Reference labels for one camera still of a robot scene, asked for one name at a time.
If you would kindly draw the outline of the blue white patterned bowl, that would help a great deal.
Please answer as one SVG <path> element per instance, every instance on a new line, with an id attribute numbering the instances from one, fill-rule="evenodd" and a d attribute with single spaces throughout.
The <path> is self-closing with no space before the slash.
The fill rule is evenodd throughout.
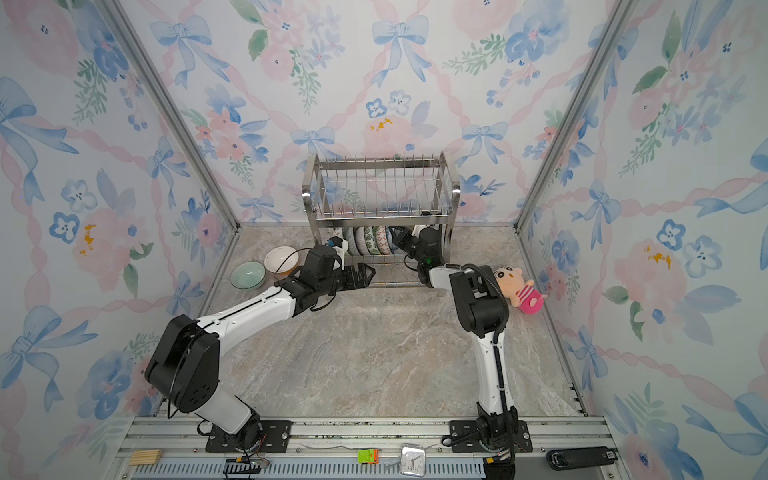
<path id="1" fill-rule="evenodd" d="M 388 243 L 390 251 L 393 254 L 397 253 L 398 252 L 398 247 L 396 246 L 396 244 L 394 242 L 394 236 L 393 236 L 392 229 L 390 227 L 386 227 L 385 228 L 385 233 L 386 233 L 387 243 Z"/>

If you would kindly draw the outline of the pink purple glass bowl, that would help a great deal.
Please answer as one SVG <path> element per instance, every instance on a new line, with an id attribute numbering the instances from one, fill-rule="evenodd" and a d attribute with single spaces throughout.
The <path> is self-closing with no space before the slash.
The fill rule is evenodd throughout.
<path id="1" fill-rule="evenodd" d="M 357 251 L 361 256 L 367 256 L 369 254 L 369 251 L 367 249 L 367 245 L 365 242 L 364 228 L 363 227 L 354 228 L 353 234 L 354 234 L 354 240 L 355 240 Z"/>

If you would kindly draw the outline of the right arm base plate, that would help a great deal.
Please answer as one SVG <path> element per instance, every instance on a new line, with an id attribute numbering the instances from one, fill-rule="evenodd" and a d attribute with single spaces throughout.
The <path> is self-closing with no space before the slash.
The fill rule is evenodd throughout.
<path id="1" fill-rule="evenodd" d="M 532 436 L 526 422 L 518 421 L 518 431 L 513 434 L 515 453 L 532 453 Z M 449 422 L 449 434 L 441 439 L 441 445 L 450 448 L 453 453 L 480 453 L 490 455 L 502 452 L 509 447 L 508 440 L 502 440 L 500 447 L 490 447 L 481 441 L 476 420 L 452 420 Z"/>

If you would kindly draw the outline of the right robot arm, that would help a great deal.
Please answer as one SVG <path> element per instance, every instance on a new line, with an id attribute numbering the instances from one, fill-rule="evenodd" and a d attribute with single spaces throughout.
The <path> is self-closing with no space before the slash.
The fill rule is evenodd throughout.
<path id="1" fill-rule="evenodd" d="M 503 353 L 509 305 L 488 266 L 449 264 L 442 256 L 441 234 L 433 227 L 415 233 L 392 228 L 393 242 L 417 262 L 422 284 L 452 295 L 462 329 L 472 336 L 478 372 L 477 428 L 488 450 L 512 450 L 519 420 L 509 391 Z"/>

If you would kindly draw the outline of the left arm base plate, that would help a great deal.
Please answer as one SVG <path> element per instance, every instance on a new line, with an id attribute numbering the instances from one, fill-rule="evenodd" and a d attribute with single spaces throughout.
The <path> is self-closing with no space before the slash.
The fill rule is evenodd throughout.
<path id="1" fill-rule="evenodd" d="M 246 433 L 229 434 L 213 425 L 206 434 L 206 453 L 285 453 L 293 423 L 289 420 L 261 420 Z"/>

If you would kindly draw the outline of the green leaf pattern bowl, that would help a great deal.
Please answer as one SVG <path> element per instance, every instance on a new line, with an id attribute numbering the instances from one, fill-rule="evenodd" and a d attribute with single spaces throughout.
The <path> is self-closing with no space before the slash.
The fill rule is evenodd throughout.
<path id="1" fill-rule="evenodd" d="M 373 255 L 373 256 L 380 255 L 381 252 L 378 249 L 378 245 L 377 245 L 377 241 L 376 241 L 376 236 L 375 236 L 375 233 L 373 231 L 373 228 L 372 227 L 364 227 L 363 230 L 364 230 L 364 241 L 365 241 L 366 248 L 367 248 L 369 254 Z"/>

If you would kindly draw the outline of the wooden block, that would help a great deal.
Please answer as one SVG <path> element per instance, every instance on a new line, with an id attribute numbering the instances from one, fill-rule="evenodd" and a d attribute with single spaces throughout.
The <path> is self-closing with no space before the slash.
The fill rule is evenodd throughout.
<path id="1" fill-rule="evenodd" d="M 130 466 L 156 465 L 163 456 L 162 449 L 146 449 L 133 451 L 129 458 Z"/>

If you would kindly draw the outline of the plush doll pink shirt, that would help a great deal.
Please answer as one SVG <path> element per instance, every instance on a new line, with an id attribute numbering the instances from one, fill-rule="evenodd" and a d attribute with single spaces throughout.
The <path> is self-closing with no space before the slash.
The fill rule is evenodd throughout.
<path id="1" fill-rule="evenodd" d="M 511 305 L 527 315 L 540 312 L 546 295 L 535 288 L 532 279 L 526 280 L 521 268 L 504 266 L 494 271 L 497 284 Z"/>

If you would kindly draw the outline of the blue mesh pattern bowl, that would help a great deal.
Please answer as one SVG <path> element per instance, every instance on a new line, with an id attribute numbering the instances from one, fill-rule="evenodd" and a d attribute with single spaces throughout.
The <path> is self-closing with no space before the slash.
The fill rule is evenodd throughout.
<path id="1" fill-rule="evenodd" d="M 379 251 L 382 255 L 391 255 L 392 251 L 389 247 L 388 237 L 386 233 L 386 228 L 384 226 L 378 226 L 376 228 L 376 243 L 378 246 Z"/>

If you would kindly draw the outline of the green orange small block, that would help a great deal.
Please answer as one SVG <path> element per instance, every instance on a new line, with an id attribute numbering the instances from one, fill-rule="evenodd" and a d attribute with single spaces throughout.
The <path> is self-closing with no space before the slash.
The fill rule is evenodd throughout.
<path id="1" fill-rule="evenodd" d="M 380 453 L 376 448 L 361 449 L 357 451 L 357 460 L 359 464 L 376 465 L 380 463 Z"/>

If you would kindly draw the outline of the dark blue flower bowl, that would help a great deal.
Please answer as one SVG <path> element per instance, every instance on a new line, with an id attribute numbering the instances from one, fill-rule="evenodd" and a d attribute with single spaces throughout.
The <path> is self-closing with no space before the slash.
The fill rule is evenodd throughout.
<path id="1" fill-rule="evenodd" d="M 345 238 L 345 240 L 348 243 L 349 251 L 350 252 L 355 252 L 356 251 L 356 243 L 355 243 L 354 232 L 353 232 L 353 229 L 351 227 L 348 227 L 348 228 L 344 229 L 344 238 Z"/>

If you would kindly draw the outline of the white orange bowl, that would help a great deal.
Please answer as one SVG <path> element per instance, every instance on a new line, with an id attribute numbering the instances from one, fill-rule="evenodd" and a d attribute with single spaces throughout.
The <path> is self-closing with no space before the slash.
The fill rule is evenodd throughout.
<path id="1" fill-rule="evenodd" d="M 291 273 L 300 259 L 299 251 L 290 246 L 278 246 L 270 250 L 263 261 L 266 270 L 276 276 Z"/>

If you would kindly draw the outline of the small silver alarm clock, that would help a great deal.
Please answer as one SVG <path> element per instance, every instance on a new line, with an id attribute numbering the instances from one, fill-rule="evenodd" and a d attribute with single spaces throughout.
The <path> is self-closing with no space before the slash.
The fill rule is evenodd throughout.
<path id="1" fill-rule="evenodd" d="M 401 447 L 399 472 L 402 475 L 422 478 L 426 475 L 426 450 L 418 445 Z"/>

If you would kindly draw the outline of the pale green bowl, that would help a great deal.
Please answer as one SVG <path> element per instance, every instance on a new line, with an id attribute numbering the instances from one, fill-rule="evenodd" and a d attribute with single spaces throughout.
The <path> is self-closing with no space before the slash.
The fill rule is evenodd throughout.
<path id="1" fill-rule="evenodd" d="M 265 278 L 265 267 L 260 262 L 248 261 L 234 268 L 230 275 L 230 283 L 236 289 L 250 290 L 260 287 Z"/>

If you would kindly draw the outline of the stainless steel dish rack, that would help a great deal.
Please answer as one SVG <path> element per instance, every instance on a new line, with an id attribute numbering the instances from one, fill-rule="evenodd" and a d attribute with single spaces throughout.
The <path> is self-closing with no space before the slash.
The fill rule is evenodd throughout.
<path id="1" fill-rule="evenodd" d="M 375 233 L 378 226 L 404 226 L 417 233 L 430 226 L 441 230 L 446 263 L 461 193 L 456 168 L 444 153 L 339 158 L 311 154 L 301 184 L 302 206 L 317 244 L 333 235 L 345 239 L 348 227 L 372 227 Z M 399 249 L 376 256 L 348 249 L 347 261 L 376 268 L 375 286 L 419 284 L 417 262 Z"/>

